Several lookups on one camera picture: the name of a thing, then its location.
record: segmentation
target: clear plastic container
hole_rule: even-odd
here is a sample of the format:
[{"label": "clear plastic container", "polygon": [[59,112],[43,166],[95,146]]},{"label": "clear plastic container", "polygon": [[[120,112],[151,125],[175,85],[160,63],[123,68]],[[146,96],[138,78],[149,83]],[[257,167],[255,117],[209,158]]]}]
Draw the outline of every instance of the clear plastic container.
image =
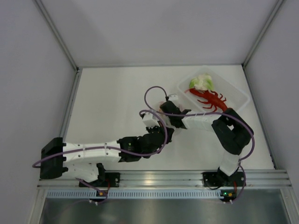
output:
[{"label": "clear plastic container", "polygon": [[184,97],[186,97],[186,99],[189,100],[189,102],[193,105],[192,109],[199,109],[200,112],[212,112],[214,110],[214,107],[212,109],[203,108],[207,106],[209,107],[210,105],[205,105],[197,101],[198,99],[202,101],[206,101],[205,99],[199,98],[191,94],[189,91],[187,93],[184,93],[186,90],[189,89],[189,84],[191,80],[194,77],[197,77],[198,75],[203,73],[208,73],[212,77],[212,81],[214,84],[214,91],[217,92],[218,94],[221,93],[223,95],[222,100],[224,98],[227,99],[225,102],[227,107],[231,107],[235,111],[240,112],[250,102],[250,97],[248,94],[246,94],[244,91],[234,86],[232,83],[223,79],[221,76],[216,74],[211,69],[204,67],[196,72],[192,72],[184,79],[182,79],[177,85],[179,95],[183,95]]}]

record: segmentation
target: gray floor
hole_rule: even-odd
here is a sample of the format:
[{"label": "gray floor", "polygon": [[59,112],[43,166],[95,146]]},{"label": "gray floor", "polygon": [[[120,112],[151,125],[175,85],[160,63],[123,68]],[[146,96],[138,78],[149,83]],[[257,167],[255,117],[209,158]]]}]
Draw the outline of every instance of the gray floor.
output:
[{"label": "gray floor", "polygon": [[47,199],[40,224],[287,224],[279,190],[246,190],[233,205],[199,199]]}]

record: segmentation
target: lobster leg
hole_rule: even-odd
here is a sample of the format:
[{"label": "lobster leg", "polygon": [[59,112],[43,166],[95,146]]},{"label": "lobster leg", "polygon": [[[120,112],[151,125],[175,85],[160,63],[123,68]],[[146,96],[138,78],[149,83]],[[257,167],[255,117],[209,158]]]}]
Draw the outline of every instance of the lobster leg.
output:
[{"label": "lobster leg", "polygon": [[213,110],[213,112],[216,112],[217,111],[217,107],[215,106],[215,110]]},{"label": "lobster leg", "polygon": [[216,92],[214,92],[214,91],[212,91],[212,90],[211,90],[211,93],[214,93],[214,95],[215,95],[216,97],[218,97],[218,93],[216,93]]},{"label": "lobster leg", "polygon": [[200,101],[199,99],[198,99],[197,101],[198,101],[198,102],[201,102],[202,104],[210,104],[209,102]]},{"label": "lobster leg", "polygon": [[203,108],[205,108],[205,109],[211,109],[212,107],[213,107],[213,104],[211,104],[210,107],[203,107]]}]

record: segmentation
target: gray wall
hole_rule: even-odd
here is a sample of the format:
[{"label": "gray wall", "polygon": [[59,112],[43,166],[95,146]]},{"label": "gray wall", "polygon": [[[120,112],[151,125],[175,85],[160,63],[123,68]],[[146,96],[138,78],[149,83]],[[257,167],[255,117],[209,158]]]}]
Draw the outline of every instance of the gray wall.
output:
[{"label": "gray wall", "polygon": [[43,0],[79,66],[242,63],[276,0]]},{"label": "gray wall", "polygon": [[59,133],[74,71],[31,0],[0,6],[0,223],[25,223],[41,148]]},{"label": "gray wall", "polygon": [[299,1],[288,0],[247,72],[278,166],[299,198]]}]

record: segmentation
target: white table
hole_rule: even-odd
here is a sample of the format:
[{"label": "white table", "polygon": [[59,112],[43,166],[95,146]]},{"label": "white table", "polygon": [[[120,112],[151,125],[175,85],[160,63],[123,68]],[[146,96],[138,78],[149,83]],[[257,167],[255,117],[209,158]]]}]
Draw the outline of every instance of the white table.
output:
[{"label": "white table", "polygon": [[[177,83],[201,66],[83,69],[66,136],[67,142],[101,143],[146,133],[138,112],[147,109],[144,92],[160,85],[168,94]],[[250,95],[240,65],[209,66]],[[161,90],[149,93],[149,102],[163,101]],[[274,169],[253,102],[240,116],[255,132],[253,154],[242,162],[245,169]],[[251,143],[242,155],[248,153]],[[160,154],[132,163],[103,163],[106,170],[209,170],[217,169],[224,149],[214,133],[181,130]]]}]

